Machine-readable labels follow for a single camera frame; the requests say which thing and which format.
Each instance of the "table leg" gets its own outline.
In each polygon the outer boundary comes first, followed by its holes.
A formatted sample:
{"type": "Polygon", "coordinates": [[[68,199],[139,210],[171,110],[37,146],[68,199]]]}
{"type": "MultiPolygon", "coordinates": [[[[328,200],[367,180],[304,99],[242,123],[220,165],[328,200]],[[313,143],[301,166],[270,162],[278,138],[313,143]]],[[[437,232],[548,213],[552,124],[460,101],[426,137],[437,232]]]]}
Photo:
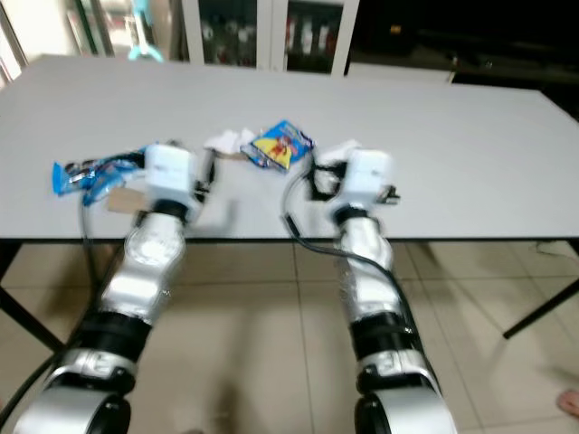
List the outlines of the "table leg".
{"type": "MultiPolygon", "coordinates": [[[[575,251],[575,253],[579,254],[579,242],[577,241],[568,241],[568,242],[571,248],[575,251]]],[[[518,332],[527,328],[535,321],[537,321],[537,319],[541,318],[545,314],[548,314],[557,306],[559,306],[561,303],[565,302],[568,298],[574,296],[578,292],[579,292],[579,279],[573,282],[567,288],[563,289],[556,296],[547,300],[545,303],[543,303],[543,305],[539,306],[533,312],[525,316],[518,323],[510,327],[509,330],[503,333],[503,337],[505,339],[510,339],[518,332]]]]}
{"type": "MultiPolygon", "coordinates": [[[[14,260],[20,246],[20,244],[16,243],[0,244],[0,282],[14,260]]],[[[42,323],[31,315],[30,312],[24,309],[24,307],[10,296],[1,285],[0,310],[4,310],[8,316],[51,350],[56,352],[64,347],[64,344],[58,337],[53,335],[48,328],[42,325],[42,323]]]]}

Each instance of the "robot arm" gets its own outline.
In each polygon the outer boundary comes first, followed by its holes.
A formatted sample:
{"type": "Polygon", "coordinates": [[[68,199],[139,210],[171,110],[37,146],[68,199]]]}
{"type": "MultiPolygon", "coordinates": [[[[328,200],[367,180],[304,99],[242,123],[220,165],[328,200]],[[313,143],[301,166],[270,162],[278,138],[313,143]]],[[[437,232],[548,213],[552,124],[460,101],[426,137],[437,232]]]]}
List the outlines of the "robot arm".
{"type": "Polygon", "coordinates": [[[16,434],[122,434],[138,359],[185,251],[185,225],[201,210],[195,156],[175,146],[146,151],[151,211],[125,240],[124,259],[83,319],[16,434]]]}
{"type": "MultiPolygon", "coordinates": [[[[372,216],[377,204],[398,199],[393,166],[383,152],[356,148],[330,166],[314,161],[306,175],[311,198],[327,201],[328,216],[340,233],[333,254],[342,253],[337,255],[341,298],[362,395],[356,405],[356,432],[456,434],[408,302],[390,271],[392,248],[372,216]],[[329,192],[317,186],[317,175],[323,172],[338,180],[329,192]]],[[[295,224],[289,222],[289,227],[293,230],[295,224]]]]}

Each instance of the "white table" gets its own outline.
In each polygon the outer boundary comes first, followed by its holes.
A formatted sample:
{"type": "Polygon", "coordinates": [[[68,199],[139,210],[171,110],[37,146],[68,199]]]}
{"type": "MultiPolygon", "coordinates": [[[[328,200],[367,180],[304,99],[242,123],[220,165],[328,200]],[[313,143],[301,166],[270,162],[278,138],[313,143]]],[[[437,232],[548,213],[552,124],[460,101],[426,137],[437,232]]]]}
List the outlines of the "white table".
{"type": "MultiPolygon", "coordinates": [[[[0,241],[10,251],[0,278],[17,250],[8,241],[80,237],[78,196],[52,193],[54,161],[169,138],[201,151],[225,128],[259,130],[283,118],[321,148],[352,137],[394,157],[402,201],[377,211],[390,239],[579,237],[579,127],[536,91],[49,57],[0,92],[0,241]]],[[[244,161],[224,161],[218,170],[191,237],[289,237],[279,217],[287,176],[244,161]]],[[[305,236],[333,236],[322,204],[302,202],[294,211],[305,236]]],[[[100,240],[123,238],[132,221],[102,203],[92,220],[100,240]]],[[[523,323],[578,291],[575,282],[523,323]]],[[[58,348],[58,339],[1,287],[0,305],[58,348]]]]}

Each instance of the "person's foot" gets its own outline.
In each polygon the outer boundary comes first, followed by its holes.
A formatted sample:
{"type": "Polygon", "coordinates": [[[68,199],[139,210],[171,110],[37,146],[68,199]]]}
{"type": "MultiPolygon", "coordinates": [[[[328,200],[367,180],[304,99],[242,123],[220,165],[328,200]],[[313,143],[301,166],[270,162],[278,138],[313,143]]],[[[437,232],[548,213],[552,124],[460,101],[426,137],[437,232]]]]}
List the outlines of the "person's foot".
{"type": "Polygon", "coordinates": [[[557,407],[571,416],[579,418],[579,392],[565,391],[557,398],[557,407]]]}

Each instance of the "white cabinet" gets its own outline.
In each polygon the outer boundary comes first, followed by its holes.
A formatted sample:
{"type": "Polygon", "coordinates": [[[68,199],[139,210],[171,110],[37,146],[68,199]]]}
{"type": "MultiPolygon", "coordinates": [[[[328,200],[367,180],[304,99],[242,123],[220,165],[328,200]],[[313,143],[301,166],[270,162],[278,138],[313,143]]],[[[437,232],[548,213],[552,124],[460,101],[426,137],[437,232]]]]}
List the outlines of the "white cabinet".
{"type": "Polygon", "coordinates": [[[183,0],[189,59],[341,76],[359,0],[183,0]]]}
{"type": "Polygon", "coordinates": [[[344,75],[359,0],[273,0],[271,68],[344,75]]]}
{"type": "Polygon", "coordinates": [[[183,0],[189,59],[267,70],[271,0],[183,0]]]}

